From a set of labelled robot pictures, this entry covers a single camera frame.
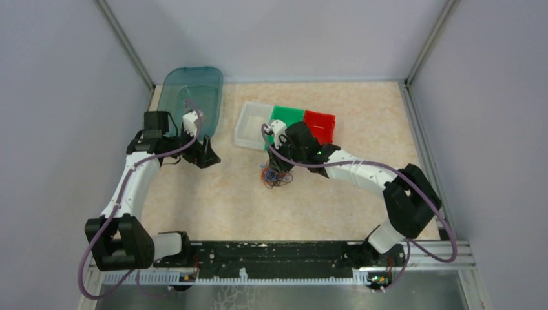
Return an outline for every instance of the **beige countertop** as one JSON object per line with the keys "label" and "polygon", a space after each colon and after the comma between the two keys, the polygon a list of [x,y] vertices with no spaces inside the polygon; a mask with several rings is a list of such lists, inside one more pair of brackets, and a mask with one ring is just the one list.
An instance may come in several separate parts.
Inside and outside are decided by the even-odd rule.
{"label": "beige countertop", "polygon": [[[151,109],[155,109],[157,87]],[[289,185],[265,188],[264,151],[234,145],[246,101],[336,115],[333,144],[393,167],[418,164],[397,83],[224,85],[211,139],[222,162],[199,169],[162,166],[149,190],[142,223],[151,235],[187,231],[191,240],[362,240],[386,215],[384,201],[364,189],[295,167]],[[421,239],[439,239],[434,220]]]}

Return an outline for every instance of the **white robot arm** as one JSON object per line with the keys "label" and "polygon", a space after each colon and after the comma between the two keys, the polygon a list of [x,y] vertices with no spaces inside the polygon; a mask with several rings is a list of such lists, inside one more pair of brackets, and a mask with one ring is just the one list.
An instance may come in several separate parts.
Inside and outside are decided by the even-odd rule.
{"label": "white robot arm", "polygon": [[[177,150],[192,141],[197,133],[197,114],[191,111],[183,116],[181,135],[167,137],[168,115],[167,112],[145,113],[145,129],[137,133],[127,147],[125,169],[112,199],[99,218],[89,219],[86,223],[85,233],[91,242],[105,219],[117,208],[109,226],[92,248],[96,264],[102,271],[148,268],[155,260],[181,254],[190,247],[184,232],[163,233],[151,238],[140,223],[149,187],[163,162],[163,158],[156,158],[155,154]],[[202,144],[195,141],[184,151],[171,156],[183,157],[200,168],[220,162],[207,136]],[[130,170],[133,172],[125,180]],[[119,239],[114,238],[116,233],[120,234]]]}
{"label": "white robot arm", "polygon": [[[383,254],[406,238],[417,238],[434,217],[432,209],[393,171],[376,165],[364,164],[365,160],[348,154],[332,144],[320,145],[304,122],[286,126],[273,120],[263,128],[264,133],[274,137],[269,152],[269,166],[279,173],[288,172],[293,165],[281,156],[307,167],[310,172],[327,178],[348,181],[376,193],[385,200],[388,219],[367,237],[364,246]],[[439,210],[441,200],[422,173],[409,164],[399,172],[411,179]]]}

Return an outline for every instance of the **metal frame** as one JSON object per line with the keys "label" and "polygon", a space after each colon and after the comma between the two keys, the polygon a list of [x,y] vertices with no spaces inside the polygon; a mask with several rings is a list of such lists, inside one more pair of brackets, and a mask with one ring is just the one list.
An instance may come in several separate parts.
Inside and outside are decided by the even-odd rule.
{"label": "metal frame", "polygon": [[[109,24],[112,32],[116,36],[117,40],[120,42],[121,46],[123,47],[127,57],[130,59],[132,65],[137,70],[138,74],[143,79],[143,82],[147,85],[147,88],[151,91],[150,99],[152,99],[152,96],[154,94],[154,88],[155,84],[152,82],[152,79],[150,75],[148,74],[144,64],[138,57],[137,53],[133,49],[131,42],[125,35],[125,32],[123,31],[122,27],[120,26],[118,20],[116,19],[116,16],[112,12],[110,6],[107,4],[106,0],[94,0],[94,2],[97,4],[99,10],[104,15],[107,23]],[[450,215],[450,207],[447,207],[448,203],[447,200],[444,199],[445,195],[443,192],[443,188],[441,186],[441,182],[439,180],[439,174],[436,169],[436,163],[434,161],[434,157],[432,155],[432,151],[430,150],[430,146],[428,143],[428,138],[425,132],[425,128],[421,119],[420,111],[417,107],[417,101],[413,95],[412,86],[420,73],[421,69],[423,68],[423,65],[425,64],[426,60],[428,59],[428,56],[430,55],[433,47],[435,46],[436,42],[438,41],[445,24],[448,20],[448,18],[452,15],[452,13],[455,11],[458,3],[460,0],[448,0],[441,12],[440,17],[438,18],[436,24],[434,25],[427,41],[425,42],[424,47],[422,48],[421,52],[419,53],[416,61],[414,62],[414,65],[408,75],[408,77],[399,82],[401,95],[405,104],[406,113],[408,116],[408,120],[410,123],[410,126],[412,128],[412,134],[414,138],[415,145],[417,147],[417,151],[419,154],[419,159],[421,161],[421,166],[424,169],[424,172],[426,176],[429,178],[429,180],[432,182],[433,188],[438,192],[441,199],[445,202],[445,208],[444,212],[447,216],[449,224],[454,227],[454,223],[452,221],[452,217]],[[431,251],[434,251],[435,254],[448,254],[448,250],[450,251],[450,243],[447,241],[430,241],[430,242],[421,242],[421,244],[426,245]],[[472,255],[472,251],[470,249],[470,245],[468,242],[458,242],[458,249],[459,249],[459,256],[458,259],[454,263],[450,264],[442,264],[438,263],[435,260],[432,260],[430,258],[427,258],[424,254],[417,254],[416,251],[418,251],[414,246],[411,249],[411,259],[410,264],[408,268],[410,270],[415,271],[432,271],[432,270],[457,270],[459,272],[460,282],[462,285],[462,293],[463,297],[466,300],[466,303],[469,307],[469,309],[492,309],[490,305],[489,298],[483,288],[483,284],[481,282],[481,278],[478,275],[476,264]],[[360,272],[374,272],[379,271],[378,268],[362,268],[359,271]],[[172,269],[163,269],[162,271],[164,274],[164,277],[148,277],[147,284],[162,284],[167,285],[167,283],[171,280],[173,280],[173,277],[169,276],[169,273],[180,273],[180,272],[188,272],[188,271],[178,271],[178,270],[172,270]],[[143,271],[143,276],[147,276],[150,274],[158,274],[159,271],[155,271],[154,269],[150,269],[148,271]],[[99,271],[96,267],[93,265],[90,266],[86,280],[85,285],[92,294],[98,294],[101,290],[101,287],[103,285],[103,281],[105,280],[105,277],[110,275],[108,280],[105,283],[110,283],[113,281],[113,279],[117,279],[116,272],[114,273],[104,273]],[[217,282],[215,281],[204,281],[203,284],[207,285],[227,285],[227,284],[259,284],[262,282],[253,282],[248,283],[248,279],[242,279],[238,278],[235,279],[235,281],[227,282],[220,280]],[[135,284],[134,277],[129,278],[127,280],[128,284]],[[310,285],[314,282],[300,282],[304,285]],[[95,309],[96,301],[93,300],[87,300],[83,296],[81,297],[79,303],[78,303],[78,309]]]}
{"label": "metal frame", "polygon": [[99,11],[103,14],[105,20],[109,24],[112,33],[120,42],[120,45],[122,46],[123,50],[125,51],[125,54],[129,58],[129,61],[131,61],[131,64],[137,70],[137,73],[139,76],[143,79],[143,82],[145,85],[147,85],[147,88],[153,92],[155,88],[155,84],[153,83],[151,76],[149,75],[147,69],[145,68],[145,65],[137,55],[137,52],[135,52],[135,49],[131,45],[131,42],[125,35],[125,32],[123,31],[122,27],[120,26],[120,23],[116,19],[116,16],[112,12],[111,7],[106,2],[106,0],[93,0],[97,7],[99,8]]}

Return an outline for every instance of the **purple cable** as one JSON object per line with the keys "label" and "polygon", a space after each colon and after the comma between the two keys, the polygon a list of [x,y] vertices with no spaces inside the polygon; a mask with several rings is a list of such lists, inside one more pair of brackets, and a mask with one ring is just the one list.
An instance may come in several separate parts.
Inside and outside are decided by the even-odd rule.
{"label": "purple cable", "polygon": [[392,281],[391,284],[389,284],[387,287],[385,287],[384,290],[376,289],[376,290],[373,290],[373,292],[375,292],[375,293],[385,293],[388,289],[393,288],[394,285],[400,281],[401,275],[403,274],[403,271],[405,271],[405,269],[407,268],[407,265],[409,264],[409,258],[411,257],[411,243],[409,243],[409,239],[405,239],[405,242],[407,243],[407,258],[405,259],[405,262],[403,263],[403,266],[401,266],[401,270],[399,271],[397,276],[395,276],[394,281]]}
{"label": "purple cable", "polygon": [[145,290],[145,288],[141,286],[140,278],[141,278],[141,271],[137,270],[137,275],[136,275],[135,280],[137,281],[137,286],[139,287],[139,289],[141,290],[141,292],[143,294],[147,295],[148,297],[156,298],[156,299],[161,299],[161,298],[165,298],[165,297],[169,296],[169,291],[165,294],[152,294],[152,293],[147,292]]}
{"label": "purple cable", "polygon": [[[428,198],[428,196],[415,184],[413,183],[413,181],[411,181],[409,178],[407,178],[403,173],[401,173],[400,171],[398,171],[397,169],[394,169],[392,168],[391,166],[385,164],[385,163],[378,163],[376,161],[367,161],[367,160],[361,160],[361,161],[352,161],[352,160],[345,160],[345,161],[338,161],[336,163],[319,163],[319,164],[305,164],[305,163],[297,163],[295,161],[292,161],[290,160],[289,158],[283,156],[282,154],[280,154],[271,144],[270,142],[268,141],[268,139],[266,138],[266,132],[265,130],[267,129],[267,125],[266,124],[262,124],[261,126],[261,134],[262,134],[262,138],[264,140],[264,143],[266,143],[266,145],[268,146],[268,149],[274,153],[274,155],[278,156],[278,158],[280,158],[281,160],[285,161],[286,163],[290,163],[294,166],[299,166],[299,167],[304,167],[304,168],[325,168],[325,167],[333,167],[333,166],[341,166],[341,165],[355,165],[355,164],[360,164],[360,165],[371,165],[371,166],[376,166],[376,167],[381,167],[381,168],[384,168],[386,170],[389,170],[393,173],[395,173],[397,176],[399,176],[402,180],[405,181],[405,183],[409,184],[409,186],[415,191],[418,193],[418,195],[427,203],[428,207],[430,207],[430,209],[432,209],[432,212],[437,216],[438,220],[441,222],[443,228],[446,230],[448,236],[449,236],[449,240],[451,242],[451,248],[452,248],[452,254],[451,254],[451,257],[450,258],[441,258],[439,256],[436,256],[434,254],[432,254],[430,251],[426,250],[422,245],[418,244],[415,240],[406,240],[408,243],[411,242],[413,243],[416,247],[418,247],[419,249],[421,249],[421,251],[423,251],[426,255],[428,255],[429,257],[439,261],[439,262],[442,262],[442,263],[450,263],[450,262],[453,262],[456,258],[457,258],[457,253],[458,253],[458,250],[457,250],[457,236],[455,234],[455,232],[451,229],[451,227],[449,227],[449,224],[447,223],[447,221],[445,221],[445,219],[443,218],[443,215],[441,215],[441,212],[436,208],[436,206],[434,205],[434,203]],[[404,264],[404,267],[402,268],[401,271],[403,271],[405,269],[405,267],[407,266],[407,263],[409,262],[409,259],[406,260],[405,264]]]}
{"label": "purple cable", "polygon": [[125,191],[125,188],[127,186],[127,182],[129,181],[129,177],[131,176],[131,174],[140,166],[142,165],[143,163],[149,161],[149,160],[154,160],[154,159],[158,159],[158,158],[164,158],[164,157],[168,157],[168,156],[172,156],[172,155],[175,155],[179,152],[182,152],[184,151],[185,149],[188,149],[194,142],[196,142],[196,140],[198,139],[198,136],[200,135],[200,132],[202,130],[202,116],[200,115],[200,111],[198,110],[198,108],[196,107],[196,105],[194,104],[194,102],[192,102],[192,100],[189,100],[189,99],[186,99],[184,101],[186,104],[192,106],[192,108],[194,109],[194,111],[196,111],[196,115],[198,116],[198,124],[196,125],[197,127],[197,130],[196,130],[196,134],[194,135],[194,137],[192,138],[192,140],[189,141],[189,143],[183,145],[182,147],[176,149],[176,150],[172,150],[170,152],[165,152],[165,153],[161,153],[161,154],[155,154],[155,155],[152,155],[152,156],[149,156],[149,157],[146,157],[140,161],[137,161],[134,165],[133,165],[133,169],[129,169],[127,171],[127,174],[125,175],[121,185],[120,185],[120,191],[118,192],[118,197],[116,198],[116,204],[114,206],[114,208],[112,208],[112,212],[111,214],[109,215],[109,217],[107,218],[107,220],[105,221],[105,223],[99,228],[99,230],[97,231],[97,233],[95,234],[95,236],[93,236],[92,240],[89,242],[89,245],[87,246],[87,248],[85,249],[84,251],[84,255],[82,256],[82,259],[80,260],[80,264],[78,265],[78,288],[80,289],[80,292],[82,293],[82,295],[85,297],[85,298],[88,298],[88,299],[91,299],[91,300],[98,300],[98,299],[101,299],[101,298],[105,298],[106,296],[109,296],[111,295],[113,292],[115,292],[115,290],[117,290],[117,288],[119,288],[119,286],[123,283],[123,281],[133,272],[134,269],[128,271],[123,277],[122,279],[120,279],[120,281],[108,292],[102,294],[102,295],[98,295],[98,296],[94,296],[94,295],[91,295],[86,289],[85,289],[85,286],[84,286],[84,279],[83,279],[83,272],[84,272],[84,268],[85,268],[85,263],[86,263],[86,260],[87,260],[87,257],[89,256],[89,254],[91,253],[91,249],[93,249],[93,247],[95,246],[95,243],[97,243],[97,241],[99,240],[99,237],[105,232],[105,229],[107,229],[107,227],[109,226],[109,224],[112,222],[112,219],[114,218],[114,215],[116,214],[116,211],[118,211],[118,209],[120,208],[120,203],[121,203],[121,199],[123,197],[123,193]]}

